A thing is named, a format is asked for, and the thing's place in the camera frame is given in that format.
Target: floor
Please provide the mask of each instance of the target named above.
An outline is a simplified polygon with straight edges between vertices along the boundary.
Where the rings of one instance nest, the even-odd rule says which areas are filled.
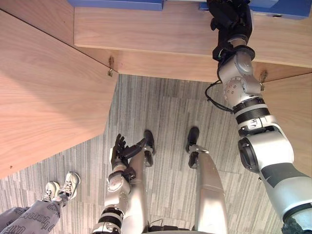
[[[280,234],[278,220],[258,176],[245,170],[237,149],[234,117],[206,101],[208,83],[121,75],[104,134],[0,180],[0,212],[29,206],[41,198],[49,180],[63,183],[67,171],[81,176],[78,196],[62,210],[51,233],[87,234],[103,208],[109,149],[118,133],[129,145],[144,129],[155,137],[157,154],[147,169],[149,221],[191,228],[194,224],[195,171],[184,150],[193,125],[198,143],[209,149],[226,193],[229,234]],[[222,87],[211,96],[223,102]]]

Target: gray pants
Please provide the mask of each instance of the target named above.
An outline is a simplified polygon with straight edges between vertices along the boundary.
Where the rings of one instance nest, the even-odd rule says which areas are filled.
[[[56,201],[36,201],[31,207],[11,208],[0,214],[0,234],[47,234],[59,220],[61,206]]]

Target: wire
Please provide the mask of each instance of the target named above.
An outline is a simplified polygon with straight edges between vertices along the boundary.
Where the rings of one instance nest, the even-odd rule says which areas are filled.
[[[233,113],[233,110],[232,110],[232,109],[230,109],[230,108],[228,108],[228,107],[226,107],[226,106],[224,106],[224,105],[222,105],[222,104],[216,102],[215,100],[213,100],[213,99],[208,95],[208,90],[209,90],[210,88],[214,87],[214,86],[217,85],[217,84],[222,84],[222,82],[221,82],[220,80],[217,80],[216,82],[210,84],[210,85],[208,86],[208,88],[206,89],[205,95],[206,95],[207,101],[211,101],[211,103],[212,103],[214,106],[216,106],[217,108],[219,108],[220,110],[222,110],[222,111],[227,111],[227,112],[230,112],[230,113],[232,114],[232,113]]]
[[[151,224],[152,224],[152,223],[156,223],[156,222],[158,222],[158,221],[161,221],[160,226],[162,227],[162,222],[164,221],[164,219],[163,219],[163,218],[157,219],[157,220],[155,220],[155,221],[153,221],[153,222],[149,223],[149,226],[151,226]]]

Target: person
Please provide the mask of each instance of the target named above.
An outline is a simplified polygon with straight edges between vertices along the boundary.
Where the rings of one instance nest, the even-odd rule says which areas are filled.
[[[80,177],[68,172],[65,183],[50,181],[46,184],[42,200],[31,207],[13,207],[0,214],[0,234],[47,234],[60,218],[60,210],[77,195]]]

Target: wood grain surface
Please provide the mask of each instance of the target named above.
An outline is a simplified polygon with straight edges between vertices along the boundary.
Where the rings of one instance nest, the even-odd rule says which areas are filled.
[[[264,100],[294,149],[294,165],[312,176],[312,73],[265,84]]]
[[[74,8],[67,0],[0,0],[0,9],[28,24],[74,46]],[[81,52],[109,66],[110,50],[78,48]]]
[[[206,56],[118,51],[117,70],[121,74],[214,82],[217,61]],[[267,70],[265,81],[311,73],[312,68],[253,62],[254,77],[260,79]]]
[[[217,31],[212,16],[196,2],[166,1],[161,12],[75,8],[75,39],[80,47],[136,50],[211,57]],[[249,46],[255,61],[312,67],[312,18],[254,16]]]
[[[0,177],[104,131],[118,74],[0,11]]]

